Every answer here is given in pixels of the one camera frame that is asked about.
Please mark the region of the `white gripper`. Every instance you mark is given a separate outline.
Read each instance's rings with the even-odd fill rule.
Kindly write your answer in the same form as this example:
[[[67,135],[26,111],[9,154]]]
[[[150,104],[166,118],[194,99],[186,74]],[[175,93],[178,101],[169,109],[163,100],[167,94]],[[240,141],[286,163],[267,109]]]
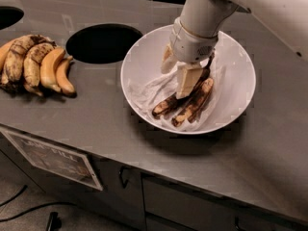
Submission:
[[[161,72],[168,74],[177,63],[177,89],[176,98],[187,97],[193,91],[199,80],[203,68],[200,63],[209,58],[218,42],[218,35],[211,38],[201,38],[189,33],[181,24],[180,18],[176,18],[172,26],[169,42],[165,48]]]

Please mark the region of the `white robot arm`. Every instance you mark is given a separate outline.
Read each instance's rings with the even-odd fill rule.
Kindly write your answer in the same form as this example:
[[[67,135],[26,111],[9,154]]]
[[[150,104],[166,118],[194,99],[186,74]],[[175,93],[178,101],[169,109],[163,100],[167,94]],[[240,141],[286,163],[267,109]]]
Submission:
[[[174,20],[161,72],[210,57],[218,31],[238,8],[251,13],[301,59],[308,60],[308,0],[186,0]]]

